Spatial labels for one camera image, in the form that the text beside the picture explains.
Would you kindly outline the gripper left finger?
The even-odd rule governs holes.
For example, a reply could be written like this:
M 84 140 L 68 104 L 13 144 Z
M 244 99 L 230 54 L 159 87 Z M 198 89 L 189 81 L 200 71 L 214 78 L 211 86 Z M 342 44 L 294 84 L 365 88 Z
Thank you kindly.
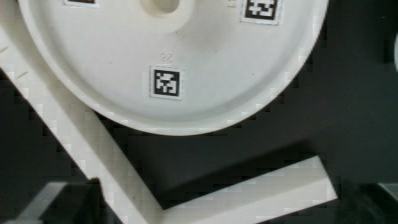
M 97 180 L 49 182 L 12 224 L 97 224 Z

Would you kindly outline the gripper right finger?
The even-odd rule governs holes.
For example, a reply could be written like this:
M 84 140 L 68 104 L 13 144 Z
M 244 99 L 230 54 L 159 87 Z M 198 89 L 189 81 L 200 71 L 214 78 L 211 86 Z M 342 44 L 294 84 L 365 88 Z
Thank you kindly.
M 358 190 L 360 221 L 363 224 L 398 224 L 398 183 L 363 184 Z

